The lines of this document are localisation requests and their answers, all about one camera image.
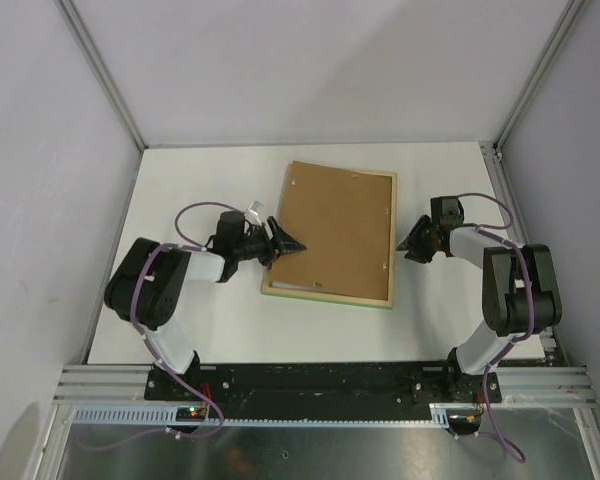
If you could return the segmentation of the printed photo of two people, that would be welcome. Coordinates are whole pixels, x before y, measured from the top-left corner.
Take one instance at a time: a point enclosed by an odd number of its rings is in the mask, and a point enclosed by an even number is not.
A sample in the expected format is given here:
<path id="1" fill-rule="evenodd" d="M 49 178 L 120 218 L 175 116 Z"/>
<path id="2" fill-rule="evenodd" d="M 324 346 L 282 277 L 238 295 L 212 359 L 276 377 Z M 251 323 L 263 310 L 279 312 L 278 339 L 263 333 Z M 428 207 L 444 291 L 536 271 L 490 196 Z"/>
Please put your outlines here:
<path id="1" fill-rule="evenodd" d="M 296 285 L 284 282 L 271 282 L 271 288 L 282 289 L 282 290 L 293 290 L 293 291 L 306 291 L 306 292 L 320 292 L 322 287 L 317 284 L 311 284 L 309 286 Z"/>

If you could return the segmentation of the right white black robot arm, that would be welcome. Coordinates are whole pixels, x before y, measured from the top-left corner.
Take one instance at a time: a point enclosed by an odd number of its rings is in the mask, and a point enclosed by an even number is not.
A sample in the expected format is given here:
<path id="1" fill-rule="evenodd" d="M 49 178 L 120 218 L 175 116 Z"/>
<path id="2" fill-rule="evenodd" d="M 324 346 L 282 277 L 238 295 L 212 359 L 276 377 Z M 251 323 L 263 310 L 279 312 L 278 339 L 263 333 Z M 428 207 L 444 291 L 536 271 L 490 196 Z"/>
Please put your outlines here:
<path id="1" fill-rule="evenodd" d="M 494 202 L 506 213 L 502 225 L 465 221 L 463 198 L 439 196 L 421 216 L 397 250 L 408 260 L 429 264 L 438 253 L 464 260 L 482 272 L 483 320 L 448 355 L 441 376 L 443 393 L 464 401 L 513 348 L 562 318 L 562 302 L 550 249 L 543 244 L 518 244 L 499 233 L 514 226 L 508 206 L 487 194 L 476 198 Z"/>

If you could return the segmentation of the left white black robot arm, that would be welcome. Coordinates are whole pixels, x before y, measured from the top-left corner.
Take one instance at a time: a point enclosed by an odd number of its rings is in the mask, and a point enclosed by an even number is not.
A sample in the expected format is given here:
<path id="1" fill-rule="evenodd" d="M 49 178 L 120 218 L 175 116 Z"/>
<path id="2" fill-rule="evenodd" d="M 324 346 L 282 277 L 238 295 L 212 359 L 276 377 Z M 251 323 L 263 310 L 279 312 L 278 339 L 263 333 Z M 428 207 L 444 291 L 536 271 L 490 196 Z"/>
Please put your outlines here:
<path id="1" fill-rule="evenodd" d="M 187 400 L 199 392 L 201 376 L 190 368 L 196 352 L 174 319 L 184 284 L 226 283 L 242 262 L 256 260 L 271 268 L 280 257 L 306 250 L 272 216 L 261 221 L 252 209 L 225 211 L 205 246 L 136 239 L 109 280 L 104 303 L 131 323 L 154 362 L 169 371 L 167 389 Z"/>

